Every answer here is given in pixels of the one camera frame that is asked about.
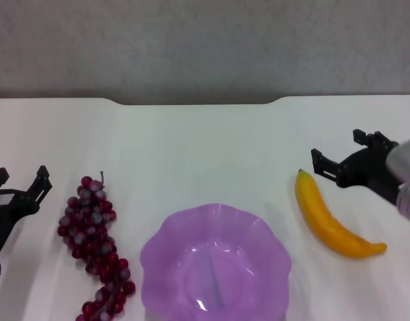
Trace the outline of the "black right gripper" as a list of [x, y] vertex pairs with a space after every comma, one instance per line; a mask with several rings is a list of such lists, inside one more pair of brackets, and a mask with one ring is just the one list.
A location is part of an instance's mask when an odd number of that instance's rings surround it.
[[386, 159], [390, 150], [399, 145], [381, 132], [366, 134], [353, 130], [353, 140], [364, 148], [346, 158], [340, 164], [326, 158], [319, 150], [312, 149], [314, 172], [335, 182], [339, 187], [367, 187], [391, 204], [398, 195], [398, 179], [387, 169]]

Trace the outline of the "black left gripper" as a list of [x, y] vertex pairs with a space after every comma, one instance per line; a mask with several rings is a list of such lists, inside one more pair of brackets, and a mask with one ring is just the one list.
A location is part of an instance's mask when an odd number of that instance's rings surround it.
[[[0, 168], [0, 188], [7, 182], [9, 174]], [[52, 188], [47, 167], [41, 165], [37, 176], [26, 192], [14, 189], [0, 192], [0, 251], [10, 236], [16, 223], [39, 210], [41, 202]]]

